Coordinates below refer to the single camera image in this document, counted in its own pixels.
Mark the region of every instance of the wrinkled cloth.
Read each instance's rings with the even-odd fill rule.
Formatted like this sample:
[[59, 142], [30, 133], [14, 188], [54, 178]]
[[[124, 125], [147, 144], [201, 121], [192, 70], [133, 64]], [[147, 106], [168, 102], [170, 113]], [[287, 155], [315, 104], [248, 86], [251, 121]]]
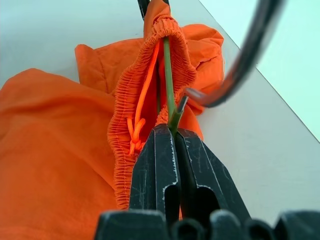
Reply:
[[[99, 214], [126, 209], [138, 151], [129, 155], [135, 114], [155, 44], [169, 36], [174, 99], [223, 81], [222, 36], [205, 25], [180, 28], [169, 6], [152, 0], [144, 38], [75, 49], [80, 84], [29, 69], [0, 90], [0, 239], [89, 240]], [[156, 80], [161, 82], [157, 114]], [[202, 133], [192, 101], [179, 127]], [[163, 47], [141, 116], [140, 133], [168, 121]]]

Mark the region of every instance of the metal hook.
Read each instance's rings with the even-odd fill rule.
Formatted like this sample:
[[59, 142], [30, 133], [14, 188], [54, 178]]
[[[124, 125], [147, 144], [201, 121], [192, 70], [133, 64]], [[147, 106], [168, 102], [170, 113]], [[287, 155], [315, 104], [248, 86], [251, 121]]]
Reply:
[[193, 88], [187, 88], [185, 94], [207, 108], [216, 107], [235, 94], [267, 47], [284, 2], [285, 0], [260, 0], [242, 50], [219, 89], [207, 95]]

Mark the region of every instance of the orange drawstring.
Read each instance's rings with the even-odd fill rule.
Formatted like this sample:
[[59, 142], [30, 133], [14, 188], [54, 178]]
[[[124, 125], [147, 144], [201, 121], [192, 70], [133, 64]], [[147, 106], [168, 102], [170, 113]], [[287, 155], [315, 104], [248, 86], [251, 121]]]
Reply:
[[142, 107], [144, 105], [144, 101], [146, 98], [146, 94], [147, 94], [147, 91], [148, 91], [148, 88], [149, 88], [149, 85], [151, 82], [151, 78], [154, 73], [154, 69], [155, 69], [155, 65], [156, 65], [156, 61], [157, 61], [157, 57], [158, 57], [158, 52], [159, 52], [159, 46], [160, 46], [160, 43], [157, 42], [154, 47], [151, 63], [148, 68], [148, 72], [146, 74], [146, 78], [145, 78], [145, 81], [144, 81], [144, 84], [142, 87], [142, 91], [141, 91], [141, 94], [140, 94], [140, 97], [138, 100], [138, 104], [136, 106], [135, 116], [134, 116], [134, 127], [133, 127], [133, 122], [132, 122], [131, 117], [128, 117], [126, 120], [127, 124], [128, 124], [128, 130], [129, 130], [129, 133], [131, 136], [130, 151], [129, 151], [130, 155], [134, 154], [135, 150], [141, 151], [145, 145], [145, 142], [141, 143], [141, 140], [139, 139], [139, 134], [140, 134], [142, 127], [145, 125], [146, 120], [144, 118], [140, 118], [140, 116], [141, 116]]

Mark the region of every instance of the gathered fabric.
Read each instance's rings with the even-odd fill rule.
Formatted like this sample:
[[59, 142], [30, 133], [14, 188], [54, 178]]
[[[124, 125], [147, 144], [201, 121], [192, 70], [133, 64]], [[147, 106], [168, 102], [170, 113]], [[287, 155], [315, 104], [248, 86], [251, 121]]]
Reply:
[[[97, 49], [78, 45], [80, 83], [33, 68], [4, 84], [0, 239], [89, 240], [102, 212], [128, 208], [137, 157], [151, 129], [168, 122], [163, 37], [176, 104], [185, 88], [220, 87], [224, 39], [215, 29], [179, 27], [169, 6], [152, 0], [143, 33]], [[179, 127], [203, 139], [203, 110], [188, 100]]]

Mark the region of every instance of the white wall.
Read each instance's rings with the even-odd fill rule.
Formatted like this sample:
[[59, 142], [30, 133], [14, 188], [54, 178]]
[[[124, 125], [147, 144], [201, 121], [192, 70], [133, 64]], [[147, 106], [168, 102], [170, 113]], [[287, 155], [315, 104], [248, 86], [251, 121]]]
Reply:
[[[259, 0], [200, 0], [241, 47]], [[287, 0], [257, 68], [320, 140], [320, 2]]]

